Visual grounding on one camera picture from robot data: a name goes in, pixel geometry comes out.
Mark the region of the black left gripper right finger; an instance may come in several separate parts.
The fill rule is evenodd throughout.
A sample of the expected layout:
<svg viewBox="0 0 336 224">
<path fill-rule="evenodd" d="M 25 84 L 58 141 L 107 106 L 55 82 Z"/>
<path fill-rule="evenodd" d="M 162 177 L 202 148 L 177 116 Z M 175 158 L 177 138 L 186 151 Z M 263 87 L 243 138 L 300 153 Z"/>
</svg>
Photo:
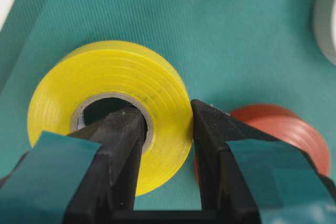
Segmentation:
<svg viewBox="0 0 336 224">
<path fill-rule="evenodd" d="M 221 223 L 335 223 L 335 184 L 309 154 L 191 102 L 203 210 Z"/>
</svg>

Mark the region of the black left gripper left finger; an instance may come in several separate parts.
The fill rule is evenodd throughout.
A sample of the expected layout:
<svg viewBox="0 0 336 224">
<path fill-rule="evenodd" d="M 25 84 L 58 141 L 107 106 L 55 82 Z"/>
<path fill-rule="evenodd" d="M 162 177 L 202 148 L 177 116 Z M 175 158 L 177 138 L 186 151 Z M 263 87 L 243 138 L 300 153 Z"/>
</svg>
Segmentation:
<svg viewBox="0 0 336 224">
<path fill-rule="evenodd" d="M 43 132 L 1 179 L 1 223 L 109 223 L 133 209 L 145 138 L 134 107 L 66 136 Z"/>
</svg>

